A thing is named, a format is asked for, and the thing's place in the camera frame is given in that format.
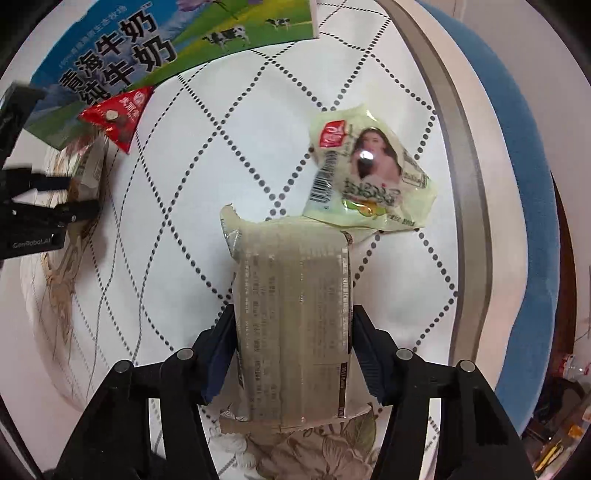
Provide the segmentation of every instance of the gray stripe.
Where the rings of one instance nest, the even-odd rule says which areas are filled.
[[[406,42],[433,99],[447,150],[458,247],[456,318],[449,362],[476,359],[492,291],[488,206],[472,133],[455,85],[414,19],[394,0],[379,0]]]

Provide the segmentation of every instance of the yellow-green snack package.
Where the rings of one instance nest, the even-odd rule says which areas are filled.
[[[424,226],[437,189],[365,106],[321,113],[310,137],[320,170],[305,216],[387,232]]]

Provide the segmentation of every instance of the red snack packet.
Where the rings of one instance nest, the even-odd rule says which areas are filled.
[[[121,93],[88,107],[79,115],[81,120],[98,125],[115,144],[129,153],[129,147],[138,126],[139,117],[154,87],[142,87],[131,92]]]

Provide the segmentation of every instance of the table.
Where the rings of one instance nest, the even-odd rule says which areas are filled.
[[[452,39],[414,2],[384,7],[319,4],[319,40],[236,54],[158,87],[130,155],[108,155],[105,203],[81,255],[69,335],[56,334],[40,257],[22,262],[40,353],[72,403],[82,408],[117,360],[162,361],[215,323],[232,301],[219,209],[233,203],[258,221],[299,215],[316,170],[307,153],[311,118],[361,102],[418,156],[439,196],[425,228],[376,232],[352,249],[354,300],[399,346],[445,364],[472,358],[496,385],[527,278],[511,162],[486,92]],[[370,417],[349,420],[361,422],[360,444],[346,443],[337,424],[262,445],[221,436],[221,408],[214,402],[202,419],[224,478],[285,473],[285,458],[297,459],[294,442],[308,452],[303,475],[319,462],[341,477],[338,460],[346,458],[345,478],[362,478],[388,418],[373,405]],[[438,402],[430,415],[423,475],[439,433]],[[163,453],[159,421],[152,401],[152,445]]]

